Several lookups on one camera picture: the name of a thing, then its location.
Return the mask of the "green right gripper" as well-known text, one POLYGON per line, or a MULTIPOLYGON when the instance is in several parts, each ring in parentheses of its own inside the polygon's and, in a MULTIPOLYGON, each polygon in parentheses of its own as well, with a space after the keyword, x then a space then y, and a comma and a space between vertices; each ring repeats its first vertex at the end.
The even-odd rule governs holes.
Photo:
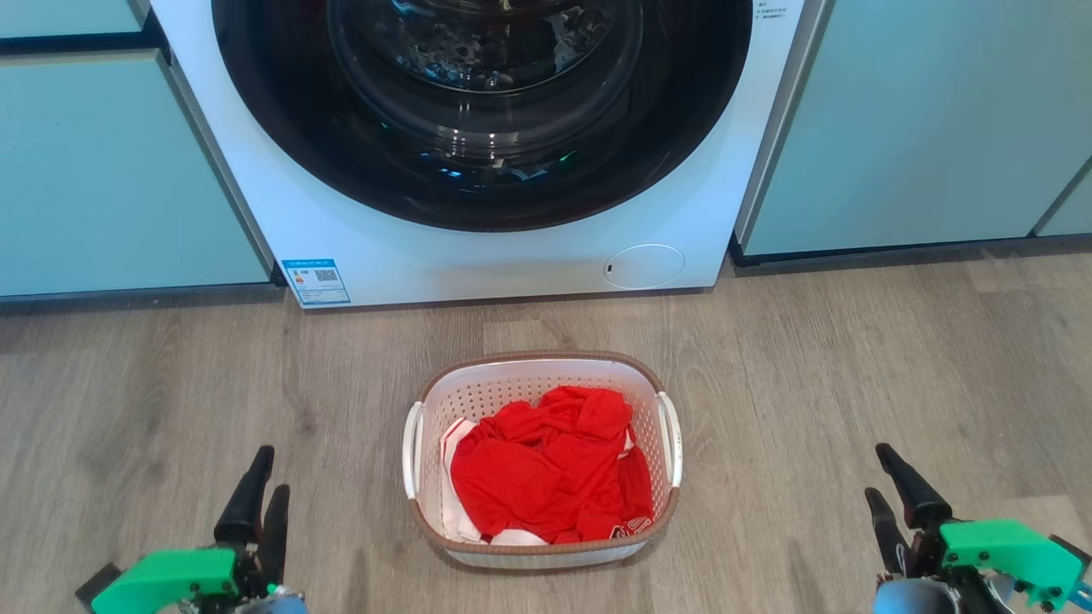
POLYGON ((1007 613, 1002 592, 1042 613, 1089 611, 1087 552, 1014 519, 954 520, 952 506, 889 442, 878 442, 876 454, 897 486, 906 527, 919 530, 909 548, 885 495, 863 491, 886 575, 906 576, 909 548, 909 578, 939 585, 956 613, 1007 613))

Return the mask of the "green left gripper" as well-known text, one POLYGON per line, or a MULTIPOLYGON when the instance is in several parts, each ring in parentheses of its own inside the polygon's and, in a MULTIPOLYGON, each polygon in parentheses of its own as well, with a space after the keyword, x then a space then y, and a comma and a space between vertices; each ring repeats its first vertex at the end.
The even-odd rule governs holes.
POLYGON ((90 613, 235 613, 282 585, 288 556, 290 486, 276 486, 263 517, 263 497, 276 450, 258 447, 213 528, 215 543, 257 544, 253 553, 232 547, 157 550, 121 569, 105 564, 75 590, 90 613))

